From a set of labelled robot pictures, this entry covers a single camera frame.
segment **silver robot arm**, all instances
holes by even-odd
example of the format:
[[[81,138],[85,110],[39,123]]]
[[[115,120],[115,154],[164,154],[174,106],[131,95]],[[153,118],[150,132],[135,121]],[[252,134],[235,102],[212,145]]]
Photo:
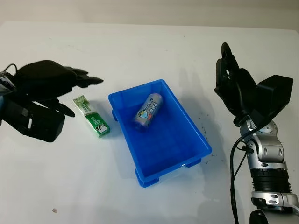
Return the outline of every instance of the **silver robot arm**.
[[[256,126],[251,119],[241,125],[241,135]],[[299,202],[292,193],[284,160],[284,148],[277,138],[278,128],[271,121],[245,138],[253,153],[247,154],[253,179],[252,203],[258,208],[250,215],[250,224],[299,223]]]
[[[11,93],[15,89],[14,84],[7,78],[6,74],[8,73],[5,71],[0,72],[0,111],[4,104],[3,96]]]

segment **black cable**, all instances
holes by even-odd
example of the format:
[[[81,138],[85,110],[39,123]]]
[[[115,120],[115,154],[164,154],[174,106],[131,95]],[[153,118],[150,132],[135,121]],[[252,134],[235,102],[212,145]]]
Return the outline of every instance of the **black cable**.
[[[238,144],[247,136],[253,134],[254,132],[258,131],[262,127],[258,127],[256,129],[253,129],[244,135],[242,135],[238,140],[234,143],[232,150],[230,152],[230,201],[232,205],[232,210],[233,210],[233,215],[235,219],[235,224],[239,224],[238,220],[238,212],[237,212],[237,205],[235,201],[235,173],[234,173],[234,154],[235,154],[235,149],[237,148]]]
[[[245,159],[246,156],[247,156],[247,152],[245,152],[245,154],[244,154],[244,156],[243,156],[243,158],[242,158],[242,160],[241,160],[241,162],[240,162],[240,164],[239,164],[239,166],[238,166],[238,169],[237,169],[236,172],[235,172],[234,180],[235,180],[235,176],[237,176],[237,173],[238,173],[239,169],[241,168],[242,163],[244,162],[244,159]]]
[[[245,145],[247,145],[247,143],[245,141],[240,141],[240,142],[243,142]],[[237,146],[237,149],[244,151],[242,148],[239,148],[238,146]]]
[[[4,69],[3,71],[6,71],[10,66],[14,66],[14,68],[15,68],[15,72],[17,73],[18,72],[18,68],[17,68],[17,66],[15,65],[15,64],[10,64],[9,66],[7,66],[6,67],[6,69]]]

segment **green gum pack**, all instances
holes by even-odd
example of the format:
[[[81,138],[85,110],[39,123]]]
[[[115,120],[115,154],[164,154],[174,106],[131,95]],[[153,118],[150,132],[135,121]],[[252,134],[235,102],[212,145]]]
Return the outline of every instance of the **green gum pack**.
[[[99,138],[110,133],[110,127],[95,111],[95,109],[90,105],[90,103],[84,96],[75,98],[73,99],[73,101],[82,112],[84,117],[87,119],[88,123],[92,126],[93,130],[96,132]]]

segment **green label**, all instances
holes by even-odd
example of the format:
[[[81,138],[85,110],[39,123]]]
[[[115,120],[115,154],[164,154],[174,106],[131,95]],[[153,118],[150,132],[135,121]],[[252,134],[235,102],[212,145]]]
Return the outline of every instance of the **green label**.
[[[104,133],[110,131],[109,126],[97,112],[88,114],[85,117],[99,135],[103,135]]]

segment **white wall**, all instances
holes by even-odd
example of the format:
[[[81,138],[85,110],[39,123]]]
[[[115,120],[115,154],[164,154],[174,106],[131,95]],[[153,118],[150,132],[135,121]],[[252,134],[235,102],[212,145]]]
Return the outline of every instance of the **white wall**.
[[[67,21],[299,30],[299,0],[0,0],[0,22]]]

